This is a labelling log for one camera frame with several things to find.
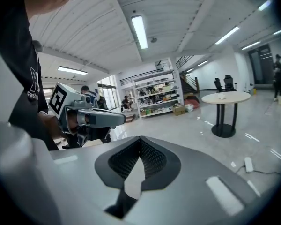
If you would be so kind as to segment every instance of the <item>power cord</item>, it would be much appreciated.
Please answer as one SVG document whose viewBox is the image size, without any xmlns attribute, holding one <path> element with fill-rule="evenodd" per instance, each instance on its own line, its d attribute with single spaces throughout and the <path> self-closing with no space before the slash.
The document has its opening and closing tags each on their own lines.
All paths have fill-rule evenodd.
<svg viewBox="0 0 281 225">
<path fill-rule="evenodd" d="M 238 173 L 239 170 L 243 167 L 245 167 L 245 165 L 242 165 L 241 167 L 239 167 L 235 173 Z M 273 173 L 275 173 L 275 174 L 281 175 L 281 172 L 262 172 L 262 171 L 258 171 L 258 170 L 253 170 L 253 172 L 263 173 L 263 174 L 273 174 Z"/>
</svg>

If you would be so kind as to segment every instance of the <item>black hair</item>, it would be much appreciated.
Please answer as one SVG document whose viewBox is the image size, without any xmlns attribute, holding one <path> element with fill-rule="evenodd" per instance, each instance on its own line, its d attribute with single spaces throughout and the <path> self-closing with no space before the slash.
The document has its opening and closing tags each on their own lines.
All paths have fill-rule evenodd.
<svg viewBox="0 0 281 225">
<path fill-rule="evenodd" d="M 82 91 L 89 91 L 89 87 L 88 87 L 88 86 L 85 86 L 85 85 L 82 86 L 81 92 L 82 92 Z"/>
</svg>

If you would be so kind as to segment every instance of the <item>wooden tabletop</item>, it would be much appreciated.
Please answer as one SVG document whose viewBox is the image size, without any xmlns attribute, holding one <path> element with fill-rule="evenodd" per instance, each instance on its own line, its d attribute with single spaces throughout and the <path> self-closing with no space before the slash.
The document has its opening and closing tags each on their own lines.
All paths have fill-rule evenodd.
<svg viewBox="0 0 281 225">
<path fill-rule="evenodd" d="M 225 99 L 219 99 L 219 94 L 224 94 Z M 219 92 L 202 97 L 202 101 L 211 104 L 233 104 L 249 100 L 251 95 L 246 92 Z"/>
</svg>

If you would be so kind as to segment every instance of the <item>railing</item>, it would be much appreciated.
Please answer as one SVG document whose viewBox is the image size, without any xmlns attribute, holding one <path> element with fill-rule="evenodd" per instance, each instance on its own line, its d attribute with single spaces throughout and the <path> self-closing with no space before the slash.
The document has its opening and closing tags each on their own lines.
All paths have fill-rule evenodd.
<svg viewBox="0 0 281 225">
<path fill-rule="evenodd" d="M 145 73 L 141 73 L 141 74 L 138 74 L 138 75 L 135 75 L 135 76 L 132 76 L 132 77 L 124 78 L 124 79 L 120 80 L 120 82 L 121 82 L 121 85 L 123 86 L 125 84 L 132 83 L 132 80 L 134 78 L 141 77 L 141 76 L 144 76 L 144 75 L 154 74 L 154 73 L 160 73 L 160 72 L 163 72 L 163 68 L 153 70 L 153 71 L 149 71 L 149 72 L 145 72 Z"/>
<path fill-rule="evenodd" d="M 177 62 L 176 62 L 176 67 L 177 69 L 181 68 L 185 63 L 187 63 L 187 61 L 189 59 L 191 59 L 193 57 L 192 56 L 184 56 L 184 57 L 181 57 Z"/>
<path fill-rule="evenodd" d="M 191 87 L 193 87 L 197 93 L 200 93 L 200 88 L 199 88 L 199 82 L 198 82 L 198 78 L 195 77 L 195 79 L 191 78 L 190 76 L 188 76 L 185 73 L 181 73 L 180 77 L 186 82 L 188 83 Z"/>
</svg>

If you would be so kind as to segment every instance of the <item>table base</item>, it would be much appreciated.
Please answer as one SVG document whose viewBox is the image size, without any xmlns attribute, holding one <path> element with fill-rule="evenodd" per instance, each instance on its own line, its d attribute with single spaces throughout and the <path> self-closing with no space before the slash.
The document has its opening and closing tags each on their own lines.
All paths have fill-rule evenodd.
<svg viewBox="0 0 281 225">
<path fill-rule="evenodd" d="M 223 124 L 223 130 L 222 133 L 220 131 L 221 125 L 214 125 L 211 128 L 211 131 L 214 135 L 218 136 L 218 137 L 222 137 L 222 138 L 228 138 L 228 137 L 232 137 L 235 134 L 235 129 L 232 129 L 232 126 L 229 124 L 224 123 Z"/>
</svg>

